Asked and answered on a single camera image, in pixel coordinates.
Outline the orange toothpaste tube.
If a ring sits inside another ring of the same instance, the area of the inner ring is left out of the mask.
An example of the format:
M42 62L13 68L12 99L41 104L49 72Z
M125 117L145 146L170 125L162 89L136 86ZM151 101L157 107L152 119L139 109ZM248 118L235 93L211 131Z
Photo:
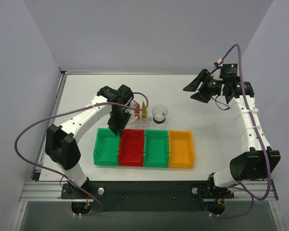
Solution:
M137 109L140 109L140 105L135 100L133 100L132 102L133 102L133 108L134 108L134 117L136 118L136 120L139 120L141 116L140 116L140 111L138 111Z

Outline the clear plastic cup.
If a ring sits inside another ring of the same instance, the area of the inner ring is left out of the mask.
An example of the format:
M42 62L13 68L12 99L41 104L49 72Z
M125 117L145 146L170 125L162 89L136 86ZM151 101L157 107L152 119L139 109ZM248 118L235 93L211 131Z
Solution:
M166 121L168 109L163 105L156 105L152 109L153 121L156 124L162 124Z

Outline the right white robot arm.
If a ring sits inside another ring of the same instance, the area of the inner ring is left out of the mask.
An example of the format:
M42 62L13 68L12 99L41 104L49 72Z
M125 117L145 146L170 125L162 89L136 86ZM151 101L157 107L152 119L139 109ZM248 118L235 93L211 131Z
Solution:
M222 64L218 68L219 79L203 69L183 89L193 92L191 99L202 103L208 103L214 96L223 96L238 126L242 153L230 161L227 169L213 174L214 185L227 187L245 180L270 180L280 161L280 152L273 150L264 135L253 88L249 82L241 80L237 64Z

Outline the clear textured holder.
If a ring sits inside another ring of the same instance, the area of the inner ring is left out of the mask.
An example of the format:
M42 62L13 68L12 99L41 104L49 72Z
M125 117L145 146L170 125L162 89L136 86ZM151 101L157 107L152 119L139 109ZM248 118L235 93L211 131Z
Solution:
M152 115L150 107L147 107L147 115ZM142 118L137 121L132 121L133 111L131 111L131 118L129 120L128 128L131 129L152 129L153 128L153 122L150 122L148 120L143 120Z

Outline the yellow toothpaste tube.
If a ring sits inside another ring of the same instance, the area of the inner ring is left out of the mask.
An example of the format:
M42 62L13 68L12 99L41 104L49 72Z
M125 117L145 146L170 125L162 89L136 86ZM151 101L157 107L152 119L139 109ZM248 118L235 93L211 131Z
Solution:
M146 109L146 103L143 101L142 103L142 111L141 111L141 117L143 120L147 120L147 109Z

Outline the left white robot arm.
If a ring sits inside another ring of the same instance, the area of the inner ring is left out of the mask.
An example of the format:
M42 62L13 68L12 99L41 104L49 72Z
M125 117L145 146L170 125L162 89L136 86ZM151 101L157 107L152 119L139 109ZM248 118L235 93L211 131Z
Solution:
M101 88L87 105L88 109L73 116L59 126L50 125L46 132L45 153L63 171L74 185L72 193L83 198L89 193L89 180L79 160L78 142L82 136L102 117L109 114L108 128L115 136L121 137L131 114L123 109L132 98L132 90L121 85L117 90L108 86Z

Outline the light blue toothbrush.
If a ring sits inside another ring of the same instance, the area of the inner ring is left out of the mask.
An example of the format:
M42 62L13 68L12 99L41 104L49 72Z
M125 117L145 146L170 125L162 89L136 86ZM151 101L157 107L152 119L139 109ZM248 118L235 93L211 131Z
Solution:
M153 116L152 116L152 115L149 115L148 120L149 120L150 122L153 122Z

